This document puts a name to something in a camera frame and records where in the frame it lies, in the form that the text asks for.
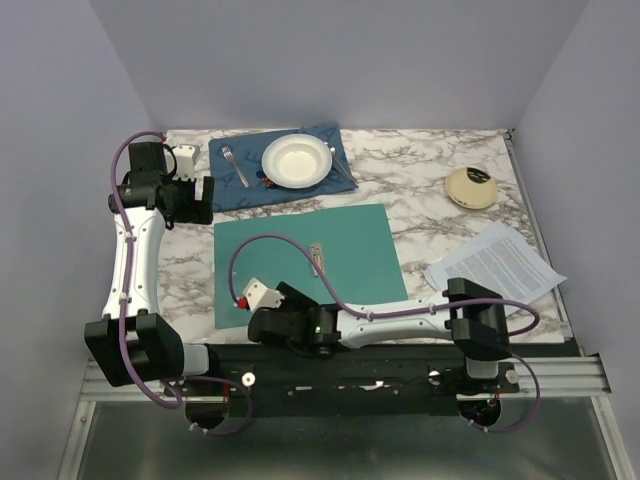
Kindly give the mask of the teal paper folder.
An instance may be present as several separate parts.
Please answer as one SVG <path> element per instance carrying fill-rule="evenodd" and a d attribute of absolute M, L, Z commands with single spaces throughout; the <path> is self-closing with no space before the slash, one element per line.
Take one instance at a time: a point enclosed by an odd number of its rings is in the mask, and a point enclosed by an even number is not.
<path fill-rule="evenodd" d="M 281 281 L 312 300 L 331 303 L 330 296 L 305 256 L 290 244 L 272 238 L 245 246 L 258 234 L 277 233 L 309 250 L 322 247 L 325 275 L 346 303 L 378 304 L 408 298 L 385 207 L 381 204 L 320 210 L 217 223 L 214 240 L 214 320 L 218 330 L 244 327 L 250 314 L 237 308 L 228 286 L 233 268 L 234 291 L 241 295 L 251 278 L 271 288 Z"/>

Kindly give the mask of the printed paper sheets stack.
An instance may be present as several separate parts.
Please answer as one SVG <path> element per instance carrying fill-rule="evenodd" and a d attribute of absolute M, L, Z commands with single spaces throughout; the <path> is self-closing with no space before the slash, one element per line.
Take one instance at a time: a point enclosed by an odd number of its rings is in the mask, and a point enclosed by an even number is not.
<path fill-rule="evenodd" d="M 533 306 L 543 318 L 559 320 L 553 290 L 566 277 L 557 273 L 516 229 L 495 221 L 424 271 L 437 290 L 464 278 L 508 300 Z"/>

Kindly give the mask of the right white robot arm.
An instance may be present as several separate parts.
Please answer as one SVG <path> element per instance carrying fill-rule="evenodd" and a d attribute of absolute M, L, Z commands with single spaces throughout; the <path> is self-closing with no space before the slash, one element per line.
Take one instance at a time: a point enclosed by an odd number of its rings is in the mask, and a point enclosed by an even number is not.
<path fill-rule="evenodd" d="M 462 278 L 449 280 L 427 300 L 343 306 L 320 304 L 285 283 L 269 288 L 252 279 L 243 299 L 251 312 L 249 340 L 299 355 L 329 356 L 397 340 L 448 340 L 463 353 L 460 379 L 474 392 L 493 384 L 498 362 L 510 357 L 504 299 Z"/>

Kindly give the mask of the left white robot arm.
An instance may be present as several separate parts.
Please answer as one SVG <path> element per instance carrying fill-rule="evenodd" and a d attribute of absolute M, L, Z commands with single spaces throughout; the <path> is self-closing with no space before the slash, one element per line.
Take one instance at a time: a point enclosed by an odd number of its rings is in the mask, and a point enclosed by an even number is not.
<path fill-rule="evenodd" d="M 178 224 L 213 221 L 214 181 L 196 190 L 199 149 L 160 142 L 126 145 L 129 170 L 116 178 L 108 198 L 116 230 L 110 293 L 100 320 L 86 324 L 84 339 L 114 387 L 187 377 L 201 395 L 222 380 L 205 346 L 186 344 L 163 319 L 158 297 L 159 250 L 164 233 Z"/>

